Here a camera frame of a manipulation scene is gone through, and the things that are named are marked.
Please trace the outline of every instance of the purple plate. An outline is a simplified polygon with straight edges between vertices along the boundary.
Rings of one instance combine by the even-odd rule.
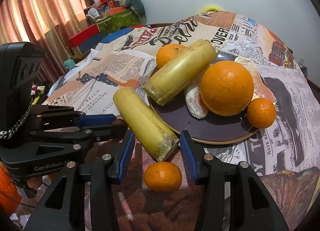
[[[222,60],[234,61],[236,56],[219,52],[215,62]],[[222,117],[208,112],[205,118],[194,118],[186,106],[184,92],[181,91],[174,99],[163,107],[148,97],[153,111],[174,132],[180,134],[182,130],[188,130],[192,139],[206,144],[230,144],[249,138],[258,128],[250,125],[247,120],[246,111],[231,116]]]

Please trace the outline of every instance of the newspaper print tablecloth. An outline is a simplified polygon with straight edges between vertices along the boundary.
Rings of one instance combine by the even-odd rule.
[[[281,209],[290,230],[301,222],[320,188],[320,105],[286,45],[256,21],[229,12],[202,13],[161,28],[134,29],[110,44],[99,44],[97,56],[55,91],[48,104],[71,105],[87,114],[119,115],[112,101],[121,86],[130,86],[146,101],[144,82],[155,66],[158,49],[169,43],[190,45],[208,39],[218,49],[252,59],[277,98],[277,116],[268,129],[228,146],[205,146],[221,161],[248,161]],[[87,156],[93,160],[116,141],[96,144]],[[193,230],[203,187],[187,178],[179,150],[172,157],[183,182],[172,193],[155,193],[143,183],[143,171],[153,159],[136,140],[128,176],[113,186],[120,230]],[[91,229],[89,185],[86,228]],[[226,184],[225,212],[229,211]],[[228,229],[228,217],[224,221]]]

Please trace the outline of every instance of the blue gripper pad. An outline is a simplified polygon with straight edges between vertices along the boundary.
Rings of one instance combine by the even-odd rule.
[[[194,143],[189,132],[183,130],[180,134],[180,148],[188,176],[196,185],[205,184],[209,176],[208,168],[202,163],[205,151],[201,144]]]
[[[89,116],[81,116],[74,122],[75,126],[79,127],[80,129],[84,126],[98,126],[98,125],[105,125],[111,124],[117,118],[113,114],[106,114],[106,115],[89,115]]]
[[[128,173],[131,156],[135,144],[133,131],[128,130],[121,142],[115,147],[113,165],[108,168],[108,175],[112,184],[119,185]]]

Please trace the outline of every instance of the sugarcane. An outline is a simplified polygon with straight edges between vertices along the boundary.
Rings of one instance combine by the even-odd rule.
[[[164,106],[195,79],[218,52],[208,40],[200,39],[161,67],[143,86],[147,95]]]
[[[150,156],[158,162],[166,160],[179,144],[170,127],[130,87],[118,89],[113,101]]]

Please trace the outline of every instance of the orange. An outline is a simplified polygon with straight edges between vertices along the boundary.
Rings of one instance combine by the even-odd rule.
[[[186,47],[182,44],[167,44],[159,49],[156,55],[158,69],[164,66],[168,61],[175,58]]]
[[[239,114],[251,101],[253,91],[250,72],[234,61],[219,61],[211,65],[200,81],[204,105],[220,116]]]
[[[152,191],[171,192],[180,187],[182,174],[175,164],[158,162],[148,166],[143,174],[143,179]]]
[[[276,119],[276,108],[270,100],[257,98],[250,102],[247,117],[254,127],[268,128]]]

